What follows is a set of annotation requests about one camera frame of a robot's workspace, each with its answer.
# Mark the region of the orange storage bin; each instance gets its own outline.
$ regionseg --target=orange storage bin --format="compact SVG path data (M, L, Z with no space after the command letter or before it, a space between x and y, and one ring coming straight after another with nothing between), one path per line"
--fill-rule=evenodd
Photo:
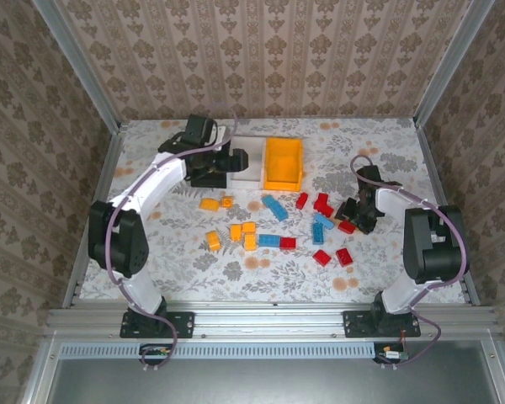
M301 139L270 137L266 140L263 188L300 191L303 178Z

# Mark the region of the blue lego brick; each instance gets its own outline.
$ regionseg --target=blue lego brick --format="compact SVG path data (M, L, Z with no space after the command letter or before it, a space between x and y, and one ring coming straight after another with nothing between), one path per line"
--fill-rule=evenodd
M276 200L268 207L271 209L271 211L273 212L278 221L288 219L288 212L286 211L285 208L283 208L283 205L281 205Z
M279 248L280 236L275 236L273 234L260 234L258 235L258 246Z
M312 244L322 245L323 244L323 224L313 223L312 224Z
M316 213L314 215L314 221L321 223L328 230L331 230L335 226L332 221L330 221L328 218L326 218L326 216L322 215L321 213Z
M277 203L277 201L275 200L275 198L273 196L271 196L271 195L263 196L262 197L262 202L267 207L271 206L272 204Z

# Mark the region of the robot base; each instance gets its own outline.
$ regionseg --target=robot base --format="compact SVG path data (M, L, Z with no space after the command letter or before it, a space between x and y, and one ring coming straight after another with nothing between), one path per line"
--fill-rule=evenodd
M192 338L194 313L192 311L172 311L164 315L178 332L178 338ZM127 309L121 321L121 338L172 338L172 331L158 320L143 316Z
M389 314L376 295L369 311L344 311L344 333L346 338L399 338L403 331L407 338L420 337L418 319L412 313Z

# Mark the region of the wallpaper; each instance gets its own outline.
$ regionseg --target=wallpaper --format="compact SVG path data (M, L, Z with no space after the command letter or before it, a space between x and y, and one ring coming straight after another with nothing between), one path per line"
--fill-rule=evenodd
M0 403L61 306L109 134L30 1L0 1Z
M505 0L485 23L425 131L449 201L462 207L471 271L505 336Z
M470 0L60 0L123 120L408 117Z

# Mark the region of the cable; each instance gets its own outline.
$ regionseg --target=cable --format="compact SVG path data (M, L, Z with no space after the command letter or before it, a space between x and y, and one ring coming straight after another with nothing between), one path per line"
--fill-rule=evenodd
M456 226L453 224L453 222L447 217L447 215L445 215L441 210L439 210L437 206L429 203L425 199L422 199L422 198L420 198L420 197L418 197L418 196L416 196L416 195L414 195L414 194L406 191L403 187L399 187L399 186L395 186L395 185L389 185L389 184L386 184L386 183L378 183L376 181L372 181L372 180L370 180L368 178L365 178L362 175L359 175L356 172L355 168L354 168L354 163L355 163L355 161L358 158L365 158L369 162L369 164L371 166L374 165L372 163L372 160L368 156L365 156L363 154L358 154L357 156L355 156L352 159L352 161L350 162L350 170L352 170L352 173L357 178L359 178L361 181L365 181L366 183L370 183L372 185L375 185L376 187L391 189L393 191L399 192L402 195L406 196L408 199L416 202L417 204L429 208L432 212L434 212L436 215L438 215L444 221L444 223L451 230L451 233L453 234L454 238L456 239L456 241L458 242L458 244L460 246L460 255L461 255L462 259L461 259L461 264L460 264L460 270L458 271L458 273L456 274L456 276L454 278L452 278L451 280L448 280L448 281L445 281L445 282L442 282L442 283L439 283L439 284L432 284L432 285L430 285L427 289L423 290L423 292L421 294L419 294L415 299L413 299L410 302L410 305L409 305L410 306L410 312L416 318L418 318L419 320L421 320L423 322L426 322L426 323L430 324L431 326L435 327L438 330L438 332L436 333L436 336L433 338L433 340L425 348L423 348L423 350L421 350L419 353L417 353L412 358L410 358L408 360L405 360L403 362L400 362L397 365L397 366L404 366L406 364L410 364L414 360L417 360L418 358L420 358L421 356L423 356L439 340L439 338L441 337L441 327L437 323L435 323L435 322L433 322L433 321L431 321L431 320L429 320L429 319L421 316L419 313L417 313L415 311L415 309L413 307L425 295L427 295L427 293L430 290L437 289L437 288L444 288L445 286L449 286L451 284L454 284L454 283L459 282L460 280L462 280L462 278L464 277L465 267L467 266L467 251L466 251L466 248L465 248L465 243L464 243L464 239L462 238L462 235L460 234L460 232L458 231L458 229L456 228ZM391 364L391 366L393 366L393 367L395 366L394 364L392 364L390 362L390 360L382 358L382 360L383 359L385 360L386 363Z
M212 144L210 146L199 147L199 148L196 148L196 149L182 151L182 152L180 152L178 154L171 155L170 157L167 157L164 160L160 161L155 167L152 167L150 170L148 170L141 177L141 179L136 183L136 185L133 188L131 188L131 190L129 191L129 193L121 200L121 202L118 204L118 206L116 206L114 208L114 211L112 212L112 215L110 216L110 219L109 219L109 224L107 226L107 231L105 233L105 239L104 239L104 261L105 261L105 265L107 267L107 273L109 274L109 278L112 281L112 283L116 284L118 286L118 288L120 289L121 293L127 299L127 301L129 302L129 304L131 305L131 308L133 310L137 311L138 313L142 314L143 316L146 316L146 317L152 318L154 320L158 320L160 322L163 322L172 331L173 345L170 348L170 351L168 352L167 357L160 364L158 364L157 366L150 366L144 360L145 354L142 355L141 362L142 362L142 364L144 364L144 369L148 369L150 367L153 368L153 369L157 369L158 367L161 367L166 362L168 362L168 360L172 357L172 355L174 353L174 349L176 349L176 346L178 345L178 332L176 331L176 327L169 320L167 320L166 318L161 317L161 316L157 316L155 314L148 313L147 311L145 311L141 307L139 307L135 303L135 300L131 297L131 295L129 295L129 293L125 289L125 287L123 285L123 278L116 279L116 277L114 276L112 262L111 262L111 259L110 259L110 240L111 240L111 237L112 237L112 229L114 228L114 223L116 222L116 218L118 217L118 214L120 213L121 209L129 201L129 197L132 197L135 194L135 192L138 190L138 188L140 186L142 186L142 184L145 181L147 181L148 178L151 177L159 168L161 168L162 166L164 166L168 162L171 162L172 160L175 160L177 158L181 158L181 157L185 157L185 156L190 156L191 154L196 154L196 153L201 153L201 152L209 152L209 151L215 150L217 147L224 146L226 143L228 143L232 139L232 137L234 137L234 135L237 132L237 115L236 115L236 113L234 112L234 110L230 106L228 106L228 105L226 105L224 103L213 103L213 104L210 104L208 106L208 109L210 107L217 106L217 105L218 106L224 106L224 107L228 108L231 111L231 114L232 114L232 116L234 118L234 127L232 128L231 134L228 136L228 138L226 138L226 139L223 138L223 141L221 143L219 143L219 144Z

